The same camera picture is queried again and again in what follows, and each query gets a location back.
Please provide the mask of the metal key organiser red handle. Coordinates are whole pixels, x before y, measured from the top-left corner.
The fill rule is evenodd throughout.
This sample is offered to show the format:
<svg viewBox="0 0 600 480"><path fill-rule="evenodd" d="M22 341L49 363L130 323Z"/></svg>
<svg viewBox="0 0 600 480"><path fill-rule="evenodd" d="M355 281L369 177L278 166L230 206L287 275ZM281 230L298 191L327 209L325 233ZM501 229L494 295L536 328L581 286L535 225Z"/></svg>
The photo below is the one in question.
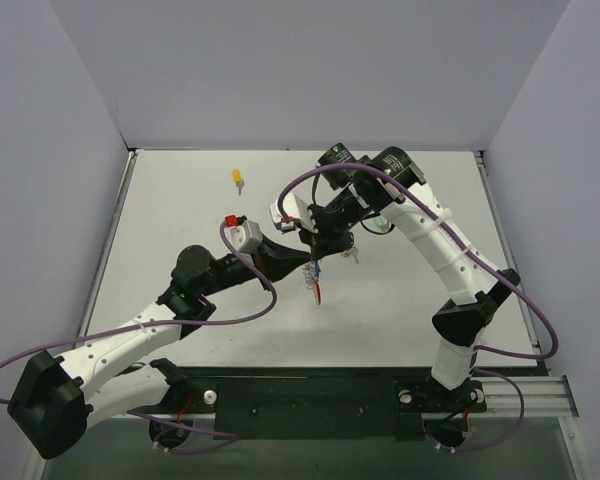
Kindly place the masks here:
<svg viewBox="0 0 600 480"><path fill-rule="evenodd" d="M322 304L322 289L320 284L320 278L314 276L314 261L310 261L303 266L302 272L306 283L306 287L313 293L315 304L320 306Z"/></svg>

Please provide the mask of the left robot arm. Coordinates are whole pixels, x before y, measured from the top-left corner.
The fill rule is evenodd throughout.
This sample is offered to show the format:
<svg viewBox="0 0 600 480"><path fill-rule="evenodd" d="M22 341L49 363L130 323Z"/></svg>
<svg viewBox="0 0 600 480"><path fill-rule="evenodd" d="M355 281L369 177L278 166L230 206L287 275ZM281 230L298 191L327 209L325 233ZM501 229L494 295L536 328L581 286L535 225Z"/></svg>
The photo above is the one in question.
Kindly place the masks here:
<svg viewBox="0 0 600 480"><path fill-rule="evenodd" d="M221 237L229 252L220 259L200 245L184 248L166 291L134 319L68 351L53 355L44 347L28 359L7 412L43 459L62 455L88 428L129 410L180 408L186 388L172 363L128 367L204 325L216 310L209 296L254 279L271 291L310 260L243 226L222 228Z"/></svg>

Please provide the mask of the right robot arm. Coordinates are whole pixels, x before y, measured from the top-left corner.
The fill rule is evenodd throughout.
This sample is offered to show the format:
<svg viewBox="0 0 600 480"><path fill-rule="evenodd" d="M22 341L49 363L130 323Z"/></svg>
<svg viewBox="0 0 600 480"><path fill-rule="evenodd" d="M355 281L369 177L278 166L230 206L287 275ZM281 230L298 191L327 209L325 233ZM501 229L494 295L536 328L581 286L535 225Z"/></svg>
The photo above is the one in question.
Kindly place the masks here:
<svg viewBox="0 0 600 480"><path fill-rule="evenodd" d="M457 229L450 210L443 208L427 184L422 170L398 147L388 147L360 163L384 172L405 187L405 197L393 185L366 171L342 169L355 157L341 143L332 146L318 160L331 166L323 173L336 197L325 206L311 205L313 231L303 235L318 256L353 243L351 229L367 215L381 215L401 232L439 276L450 298L433 316L441 337L436 360L427 383L429 402L448 409L463 395L462 384L469 378L473 350L499 307L510 295L497 281L504 277L517 285L520 278L511 269L489 263L475 263L477 250Z"/></svg>

